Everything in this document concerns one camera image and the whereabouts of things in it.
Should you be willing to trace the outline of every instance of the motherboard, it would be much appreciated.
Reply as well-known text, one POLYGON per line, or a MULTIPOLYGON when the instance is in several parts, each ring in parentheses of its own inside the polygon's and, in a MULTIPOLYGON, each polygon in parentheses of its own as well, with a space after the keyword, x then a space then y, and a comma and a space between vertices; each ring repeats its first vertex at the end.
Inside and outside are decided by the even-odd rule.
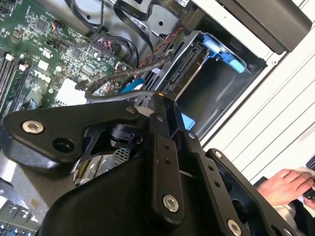
MULTIPOLYGON (((110 42, 90 40, 31 0, 0 1, 0 118, 10 112, 86 103, 74 87, 92 83, 128 65, 110 42)), ((118 93, 122 80, 96 94, 118 93)))

